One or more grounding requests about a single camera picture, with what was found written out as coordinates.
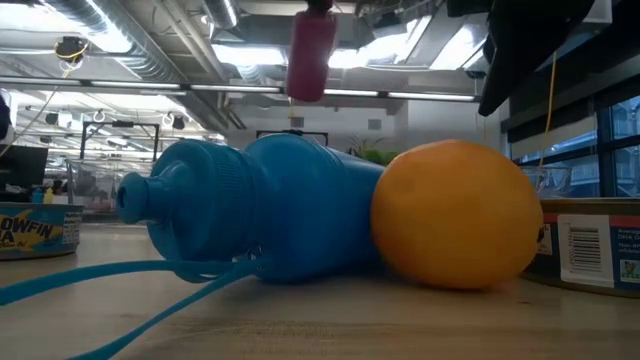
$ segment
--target yellow cable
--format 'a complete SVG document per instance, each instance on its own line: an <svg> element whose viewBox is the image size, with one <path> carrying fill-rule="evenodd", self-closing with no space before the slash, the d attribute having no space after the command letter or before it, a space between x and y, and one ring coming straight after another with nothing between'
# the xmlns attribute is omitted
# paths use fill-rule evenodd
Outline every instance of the yellow cable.
<svg viewBox="0 0 640 360"><path fill-rule="evenodd" d="M73 58L73 61L71 62L71 65L76 63L76 59L77 59L77 55L76 57ZM69 68L67 70L65 70L65 72L62 74L62 78L65 79L69 76L69 74L71 74L71 71L73 71L72 68ZM44 110L47 108L47 106L49 105L49 103L51 102L51 100L53 99L53 96L58 92L59 86L56 86L53 91L51 92L51 95L49 95L49 98L47 99L47 101L44 103L44 105L42 106L42 109L40 109L40 111L36 114L36 116L33 117L33 119L31 119L31 121L27 124L27 126L24 127L24 129L22 129L22 131L20 133L18 133L13 140L11 140L11 142L4 147L4 149L2 149L2 151L0 151L0 158L4 156L4 154L7 153L7 151L9 151L9 149L11 148L11 146L13 146L13 144L18 141L18 139L20 139L22 137L22 135L24 135L24 133L27 132L27 130L29 130L29 128L31 127L31 125L33 125L36 120L38 120L38 118L40 117L40 115L42 115L42 113L44 112Z"/></svg>
<svg viewBox="0 0 640 360"><path fill-rule="evenodd" d="M82 55L85 51L87 51L87 48L89 47L89 44L84 44L84 47L82 48L82 50L78 51L75 54L71 54L71 55L60 55L58 54L58 43L56 43L53 46L53 52L56 53L56 56L59 57L60 59L74 59L74 63L75 63L75 58Z"/></svg>
<svg viewBox="0 0 640 360"><path fill-rule="evenodd" d="M549 142L549 128L551 126L551 114L553 113L553 87L556 82L556 52L553 52L553 62L551 63L551 84L549 85L549 108L547 109L547 124L544 128L544 135L542 139L542 150L540 151L540 162L538 163L538 169L542 168L544 161L544 150L547 148Z"/></svg>

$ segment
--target pink bottle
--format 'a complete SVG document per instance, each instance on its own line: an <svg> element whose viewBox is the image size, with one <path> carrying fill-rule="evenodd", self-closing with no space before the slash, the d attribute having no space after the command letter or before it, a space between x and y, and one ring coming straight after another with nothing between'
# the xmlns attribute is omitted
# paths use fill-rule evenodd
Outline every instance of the pink bottle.
<svg viewBox="0 0 640 360"><path fill-rule="evenodd" d="M328 12L331 0L320 6L309 3L310 7L294 19L286 88L290 97L313 102L324 94L337 22Z"/></svg>

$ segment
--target computer monitor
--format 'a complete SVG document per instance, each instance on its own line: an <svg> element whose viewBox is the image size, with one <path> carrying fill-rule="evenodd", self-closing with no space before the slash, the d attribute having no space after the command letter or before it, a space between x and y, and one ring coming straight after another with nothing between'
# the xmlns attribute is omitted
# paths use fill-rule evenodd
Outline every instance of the computer monitor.
<svg viewBox="0 0 640 360"><path fill-rule="evenodd" d="M0 145L0 153L6 146ZM47 148L11 146L0 157L0 191L4 190L5 184L27 189L33 185L42 185L48 155Z"/></svg>

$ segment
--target bottle spout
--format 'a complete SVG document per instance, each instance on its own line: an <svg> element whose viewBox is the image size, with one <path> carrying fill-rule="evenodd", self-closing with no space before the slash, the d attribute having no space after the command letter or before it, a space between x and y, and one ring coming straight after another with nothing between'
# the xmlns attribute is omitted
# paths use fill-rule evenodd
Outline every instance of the bottle spout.
<svg viewBox="0 0 640 360"><path fill-rule="evenodd" d="M168 211L171 192L160 177L144 178L129 173L120 184L116 212L125 224L141 220L162 220Z"/></svg>

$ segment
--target blue strap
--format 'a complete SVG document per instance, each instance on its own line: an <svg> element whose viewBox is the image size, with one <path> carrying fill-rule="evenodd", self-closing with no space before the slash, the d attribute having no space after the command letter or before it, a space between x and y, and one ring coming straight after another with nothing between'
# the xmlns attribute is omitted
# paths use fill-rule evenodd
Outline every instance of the blue strap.
<svg viewBox="0 0 640 360"><path fill-rule="evenodd" d="M110 275L139 271L173 271L218 275L231 270L235 264L239 263L150 260L88 266L26 280L2 288L0 289L0 305L8 305L51 289Z"/></svg>
<svg viewBox="0 0 640 360"><path fill-rule="evenodd" d="M173 313L184 309L192 303L202 299L208 294L231 284L246 276L255 274L260 271L261 267L267 262L264 258L254 259L241 262L189 262L189 261L132 261L123 263L114 263L106 265L90 266L86 268L73 269L70 271L57 273L53 275L43 276L40 278L27 280L15 285L11 285L0 289L0 304L7 305L12 302L36 295L38 293L58 288L61 286L73 284L76 282L109 276L116 274L124 274L137 271L176 271L189 272L202 275L219 275L212 278L212 281L194 294L182 299L176 304L170 306L163 312L154 316L151 320L142 324L138 328L128 334L116 339L115 341L74 359L108 359L125 346L130 344L138 336L159 323L160 321L171 316Z"/></svg>

